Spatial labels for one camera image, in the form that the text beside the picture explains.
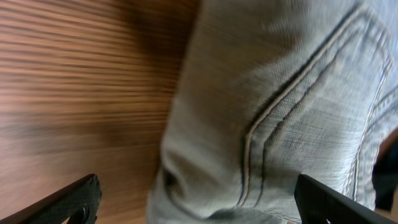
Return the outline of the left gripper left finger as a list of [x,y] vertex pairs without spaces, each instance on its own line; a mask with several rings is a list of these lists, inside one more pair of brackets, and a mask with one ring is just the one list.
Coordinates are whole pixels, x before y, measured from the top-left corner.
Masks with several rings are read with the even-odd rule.
[[98,176],[89,174],[1,219],[1,224],[95,224],[101,197]]

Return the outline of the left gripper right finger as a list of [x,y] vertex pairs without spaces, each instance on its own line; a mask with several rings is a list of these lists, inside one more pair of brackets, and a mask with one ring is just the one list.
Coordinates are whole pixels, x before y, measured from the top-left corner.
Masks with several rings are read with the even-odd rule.
[[305,174],[294,198],[302,224],[397,224]]

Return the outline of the light blue denim shorts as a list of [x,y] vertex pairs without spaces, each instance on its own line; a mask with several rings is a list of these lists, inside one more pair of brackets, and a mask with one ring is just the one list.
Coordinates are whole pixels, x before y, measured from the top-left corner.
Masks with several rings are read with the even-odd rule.
[[396,128],[396,1],[204,1],[147,222],[300,223],[300,174],[374,209]]

